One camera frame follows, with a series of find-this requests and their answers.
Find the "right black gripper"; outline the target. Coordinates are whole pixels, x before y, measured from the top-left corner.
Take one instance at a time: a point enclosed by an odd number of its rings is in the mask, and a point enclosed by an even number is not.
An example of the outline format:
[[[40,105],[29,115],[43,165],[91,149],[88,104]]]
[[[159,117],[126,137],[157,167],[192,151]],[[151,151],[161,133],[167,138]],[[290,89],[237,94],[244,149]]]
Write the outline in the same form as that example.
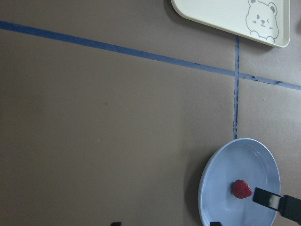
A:
[[[301,222],[301,200],[289,195],[283,197],[256,187],[253,193],[253,202],[278,210],[280,215],[294,222]]]

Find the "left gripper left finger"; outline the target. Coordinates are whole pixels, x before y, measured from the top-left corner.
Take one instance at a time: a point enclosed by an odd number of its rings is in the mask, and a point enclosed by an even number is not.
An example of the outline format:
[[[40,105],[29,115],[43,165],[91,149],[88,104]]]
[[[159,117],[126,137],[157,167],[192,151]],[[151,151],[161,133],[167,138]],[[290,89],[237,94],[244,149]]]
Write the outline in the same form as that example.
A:
[[[121,222],[112,222],[111,226],[122,226]]]

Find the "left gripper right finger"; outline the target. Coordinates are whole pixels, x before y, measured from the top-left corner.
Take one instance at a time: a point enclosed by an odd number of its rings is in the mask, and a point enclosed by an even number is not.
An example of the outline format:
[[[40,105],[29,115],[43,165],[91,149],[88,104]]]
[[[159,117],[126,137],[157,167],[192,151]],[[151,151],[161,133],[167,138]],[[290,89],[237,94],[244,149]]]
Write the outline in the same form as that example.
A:
[[[210,226],[221,226],[220,222],[211,222]]]

